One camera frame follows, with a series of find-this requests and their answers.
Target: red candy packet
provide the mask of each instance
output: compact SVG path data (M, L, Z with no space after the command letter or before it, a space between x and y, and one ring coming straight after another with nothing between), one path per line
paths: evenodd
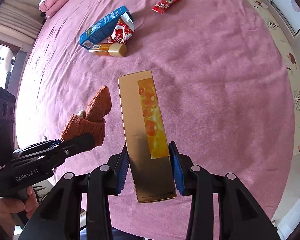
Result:
M113 33L107 39L109 43L126 43L132 37L134 25L127 13L121 15Z
M161 0L152 9L158 13L163 14L163 12L170 7L174 2L179 0Z

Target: silver screw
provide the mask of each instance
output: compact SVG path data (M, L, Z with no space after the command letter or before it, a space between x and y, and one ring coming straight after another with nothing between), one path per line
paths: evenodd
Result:
M198 166L198 165L192 165L192 166L191 166L191 170L193 170L193 171L200 171L201 168L200 168L200 166Z
M71 172L67 172L65 174L65 179L72 179L72 177L73 177L73 174Z
M101 167L100 167L100 170L101 171L108 171L110 169L110 167L108 166L108 165L102 165Z
M236 178L236 175L234 175L233 173L228 173L227 177L228 179L234 180Z

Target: gold cardboard box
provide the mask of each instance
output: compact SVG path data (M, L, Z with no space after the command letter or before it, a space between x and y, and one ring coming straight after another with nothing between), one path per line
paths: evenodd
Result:
M139 203L176 197L151 70L118 78L124 134Z

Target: blue cardboard box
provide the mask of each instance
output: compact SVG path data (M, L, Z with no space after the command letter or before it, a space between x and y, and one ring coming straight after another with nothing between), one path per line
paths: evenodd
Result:
M90 49L92 45L99 43L105 38L108 38L117 25L120 16L125 12L128 13L130 18L133 20L127 7L123 5L109 13L107 16L103 17L83 34L81 34L79 39L80 46L84 47L85 49Z

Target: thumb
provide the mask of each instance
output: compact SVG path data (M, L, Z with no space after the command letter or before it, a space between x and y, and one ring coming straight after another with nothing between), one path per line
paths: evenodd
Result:
M12 214L23 210L25 210L25 205L21 200L0 197L0 213Z

